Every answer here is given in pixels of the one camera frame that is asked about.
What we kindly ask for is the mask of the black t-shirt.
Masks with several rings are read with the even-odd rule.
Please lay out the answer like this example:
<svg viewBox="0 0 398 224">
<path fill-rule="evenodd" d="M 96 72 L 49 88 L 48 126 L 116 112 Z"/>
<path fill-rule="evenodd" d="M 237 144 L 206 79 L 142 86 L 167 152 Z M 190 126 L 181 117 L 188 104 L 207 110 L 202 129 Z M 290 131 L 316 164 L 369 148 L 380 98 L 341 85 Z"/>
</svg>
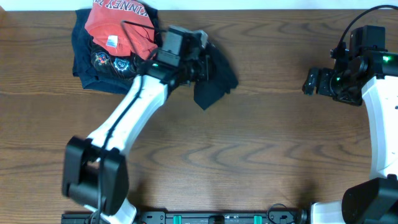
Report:
<svg viewBox="0 0 398 224">
<path fill-rule="evenodd" d="M 205 55 L 208 55 L 208 78 L 195 83 L 193 99 L 203 110 L 230 94 L 239 82 L 224 53 L 214 44 L 208 42 Z"/>
</svg>

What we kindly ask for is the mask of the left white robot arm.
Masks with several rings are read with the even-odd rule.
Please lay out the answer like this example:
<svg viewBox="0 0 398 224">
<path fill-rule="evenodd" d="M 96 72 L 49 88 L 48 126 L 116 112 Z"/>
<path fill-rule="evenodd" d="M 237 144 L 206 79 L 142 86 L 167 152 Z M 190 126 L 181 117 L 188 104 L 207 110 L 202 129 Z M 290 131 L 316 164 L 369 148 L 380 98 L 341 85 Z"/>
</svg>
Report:
<svg viewBox="0 0 398 224">
<path fill-rule="evenodd" d="M 65 149 L 62 194 L 91 210 L 85 223 L 133 223 L 137 210 L 127 199 L 127 159 L 150 117 L 181 84 L 208 84 L 214 63 L 208 53 L 165 54 L 144 61 L 131 89 L 109 118 L 85 139 Z"/>
</svg>

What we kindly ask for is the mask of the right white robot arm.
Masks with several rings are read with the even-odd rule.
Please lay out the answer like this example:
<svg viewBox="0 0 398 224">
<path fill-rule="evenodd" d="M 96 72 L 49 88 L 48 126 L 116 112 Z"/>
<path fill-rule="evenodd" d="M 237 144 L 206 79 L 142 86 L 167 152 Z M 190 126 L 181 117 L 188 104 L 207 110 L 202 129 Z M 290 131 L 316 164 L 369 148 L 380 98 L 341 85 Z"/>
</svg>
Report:
<svg viewBox="0 0 398 224">
<path fill-rule="evenodd" d="M 371 137 L 369 180 L 334 202 L 316 202 L 309 223 L 397 223 L 397 54 L 366 49 L 333 69 L 313 67 L 302 91 L 365 105 Z"/>
</svg>

